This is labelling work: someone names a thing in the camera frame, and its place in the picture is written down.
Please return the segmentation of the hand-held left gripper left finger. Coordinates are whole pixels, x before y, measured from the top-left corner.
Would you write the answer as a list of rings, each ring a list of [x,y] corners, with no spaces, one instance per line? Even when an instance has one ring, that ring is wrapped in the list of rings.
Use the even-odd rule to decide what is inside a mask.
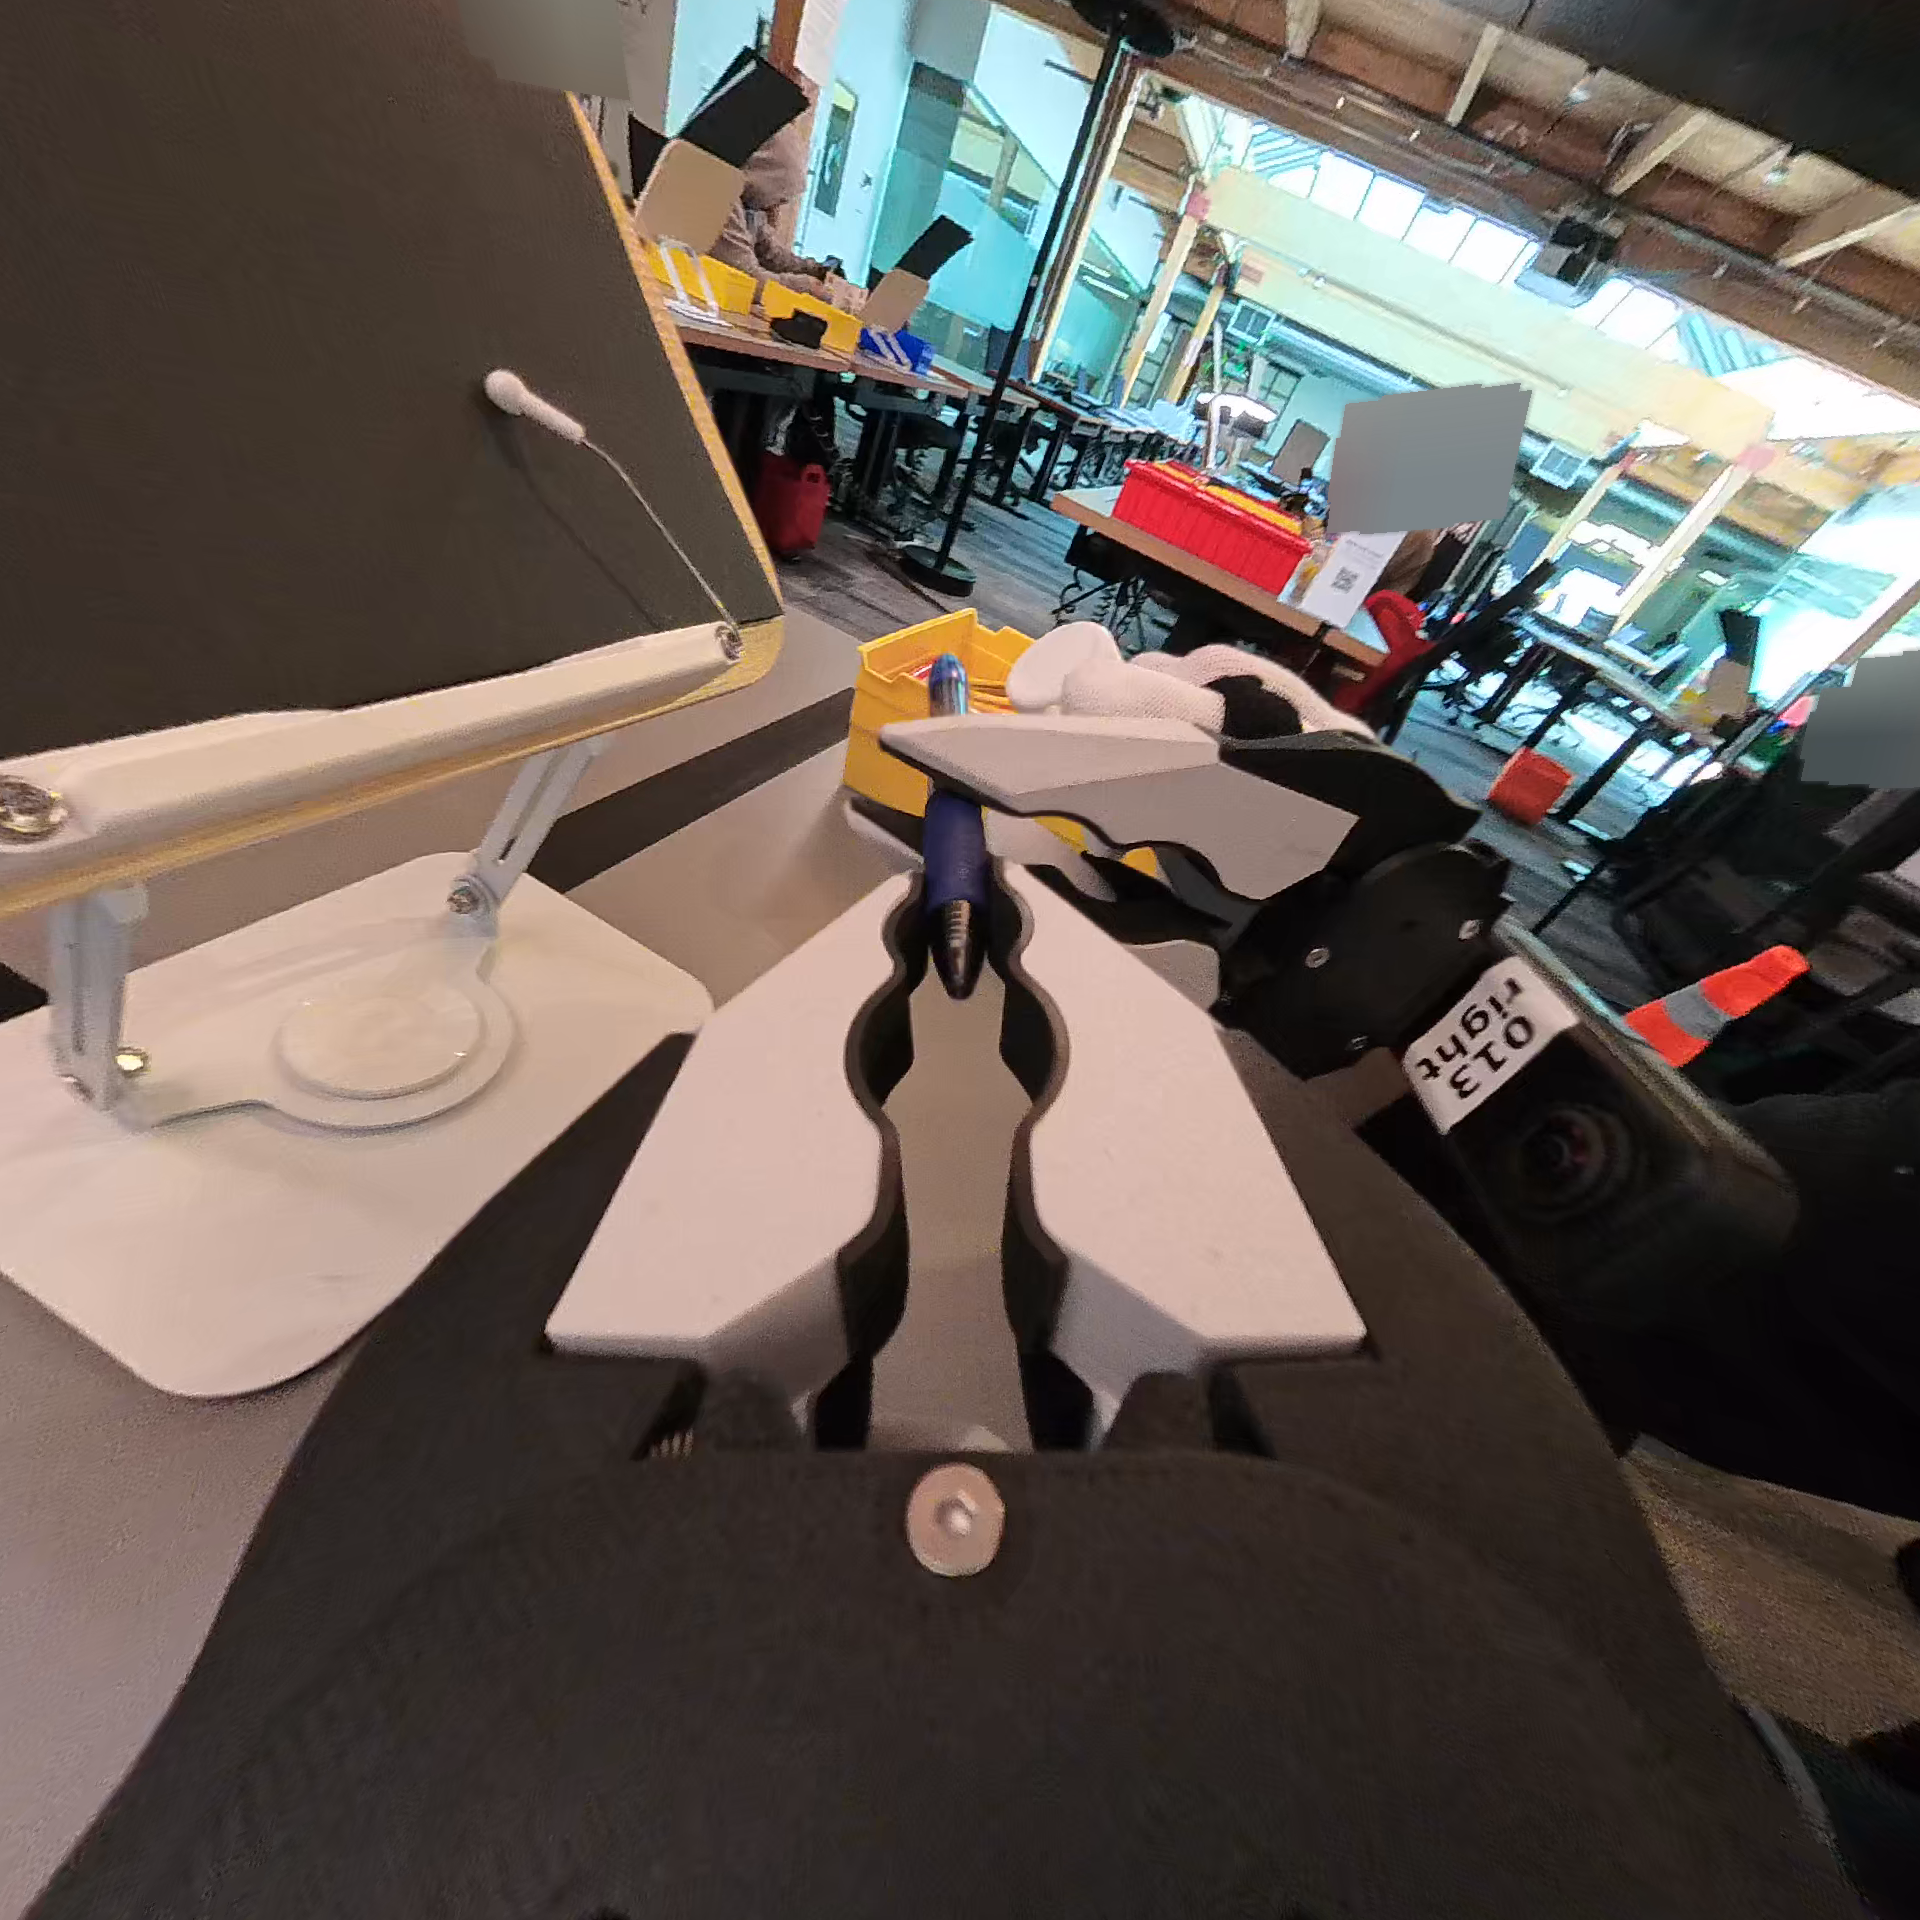
[[[707,1020],[545,1323],[574,1358],[860,1401],[906,1311],[898,1131],[922,886],[897,875]]]

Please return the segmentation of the red bag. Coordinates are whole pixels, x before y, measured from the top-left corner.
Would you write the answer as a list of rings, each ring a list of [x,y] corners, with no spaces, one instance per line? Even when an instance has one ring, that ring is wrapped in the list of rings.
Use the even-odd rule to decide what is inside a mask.
[[[833,473],[825,464],[764,451],[753,481],[753,514],[779,563],[807,556],[824,535],[833,505]]]

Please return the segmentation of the black and white book stand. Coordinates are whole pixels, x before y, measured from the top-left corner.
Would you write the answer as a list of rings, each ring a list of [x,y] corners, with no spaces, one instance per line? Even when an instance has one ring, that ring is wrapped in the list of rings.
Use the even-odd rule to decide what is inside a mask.
[[[710,992],[535,852],[779,604],[586,110],[457,4],[6,4],[6,1281],[332,1358]]]

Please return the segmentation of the black floor lamp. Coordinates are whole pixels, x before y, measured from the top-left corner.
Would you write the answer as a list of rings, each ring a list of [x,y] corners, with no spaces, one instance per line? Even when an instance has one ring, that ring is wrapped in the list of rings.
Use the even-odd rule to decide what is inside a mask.
[[[1095,78],[1089,84],[1089,100],[1082,110],[1064,177],[1057,187],[1054,206],[1039,243],[1016,323],[1009,330],[1009,340],[999,355],[999,363],[995,367],[991,393],[979,412],[972,449],[959,470],[943,535],[938,543],[916,539],[900,544],[897,552],[898,570],[910,586],[959,600],[972,598],[976,575],[970,564],[954,556],[954,548],[966,529],[982,470],[992,451],[995,427],[1016,377],[1017,353],[1030,344],[1041,295],[1054,258],[1060,251],[1065,228],[1072,226],[1083,231],[1089,225],[1083,218],[1089,212],[1083,206],[1083,178],[1089,177],[1097,136],[1114,118],[1121,98],[1121,74],[1124,70],[1134,70],[1138,58],[1167,58],[1180,44],[1164,4],[1074,2],[1072,11],[1091,27],[1102,31],[1102,49]]]

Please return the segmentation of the white sign card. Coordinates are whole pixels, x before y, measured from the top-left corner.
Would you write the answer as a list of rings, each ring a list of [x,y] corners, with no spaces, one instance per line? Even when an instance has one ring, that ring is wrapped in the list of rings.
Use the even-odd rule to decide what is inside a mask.
[[[1404,539],[1393,532],[1319,543],[1294,572],[1289,604],[1319,627],[1347,628],[1378,587]]]

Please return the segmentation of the blue ballpoint pen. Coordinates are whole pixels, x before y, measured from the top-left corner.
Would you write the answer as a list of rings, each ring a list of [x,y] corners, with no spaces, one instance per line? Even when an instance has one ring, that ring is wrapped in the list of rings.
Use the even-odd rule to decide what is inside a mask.
[[[928,960],[954,1001],[975,995],[992,930],[992,862],[982,807],[928,790],[922,833]]]

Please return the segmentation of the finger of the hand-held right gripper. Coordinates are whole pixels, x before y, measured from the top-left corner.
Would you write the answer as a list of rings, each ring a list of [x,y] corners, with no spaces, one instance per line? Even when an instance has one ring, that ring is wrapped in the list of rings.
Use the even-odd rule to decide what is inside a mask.
[[[1322,873],[1359,828],[1354,811],[1228,764],[1209,735],[1168,719],[926,719],[883,727],[881,748],[1004,817],[1177,852],[1230,900],[1263,903]]]
[[[1048,889],[1102,929],[1246,929],[1260,903],[1215,897],[1212,880],[1193,900],[1164,879],[1147,875],[1116,856],[1087,852],[1041,822],[986,822],[988,848],[1002,862],[1043,875]]]

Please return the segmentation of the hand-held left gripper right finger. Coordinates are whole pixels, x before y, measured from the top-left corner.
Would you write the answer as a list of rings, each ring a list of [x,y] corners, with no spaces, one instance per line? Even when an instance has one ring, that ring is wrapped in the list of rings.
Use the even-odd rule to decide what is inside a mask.
[[[1212,1015],[1030,870],[999,870],[1016,1129],[1002,1296],[1035,1446],[1095,1446],[1147,1377],[1368,1339]]]

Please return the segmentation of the red plastic crate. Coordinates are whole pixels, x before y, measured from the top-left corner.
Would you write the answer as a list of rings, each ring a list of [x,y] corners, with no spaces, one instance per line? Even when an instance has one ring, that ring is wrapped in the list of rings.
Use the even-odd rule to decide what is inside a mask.
[[[1112,514],[1273,595],[1289,587],[1312,554],[1292,513],[1174,463],[1128,463]]]

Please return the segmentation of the orange reflective band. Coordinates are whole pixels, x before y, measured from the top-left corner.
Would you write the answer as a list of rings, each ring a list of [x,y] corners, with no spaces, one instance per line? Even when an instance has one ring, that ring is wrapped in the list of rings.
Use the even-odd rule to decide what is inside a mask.
[[[1729,1027],[1786,995],[1806,974],[1809,959],[1788,945],[1777,945],[1667,996],[1647,1001],[1625,1012],[1622,1024],[1668,1068],[1690,1068]]]

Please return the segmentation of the long wooden work table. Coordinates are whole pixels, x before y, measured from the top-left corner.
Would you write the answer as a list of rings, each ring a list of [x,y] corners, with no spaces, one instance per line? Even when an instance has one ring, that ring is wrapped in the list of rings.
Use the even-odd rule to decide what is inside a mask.
[[[766,328],[735,328],[727,315],[707,315],[680,302],[668,302],[666,313],[691,356],[747,504],[755,504],[762,470],[796,426],[801,454],[825,456],[833,511],[900,537],[884,490],[906,423],[931,422],[943,438],[950,427],[945,407],[954,404],[956,422],[966,422],[972,391],[946,376],[884,368],[867,355],[783,344]]]

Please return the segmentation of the person's right hand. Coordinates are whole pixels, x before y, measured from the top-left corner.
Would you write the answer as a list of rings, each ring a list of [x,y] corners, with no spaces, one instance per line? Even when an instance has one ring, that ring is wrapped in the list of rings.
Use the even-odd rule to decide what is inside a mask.
[[[1074,620],[1032,641],[1006,674],[1020,713],[1170,719],[1217,740],[1254,745],[1304,735],[1377,740],[1306,680],[1242,647],[1124,656],[1114,633]]]

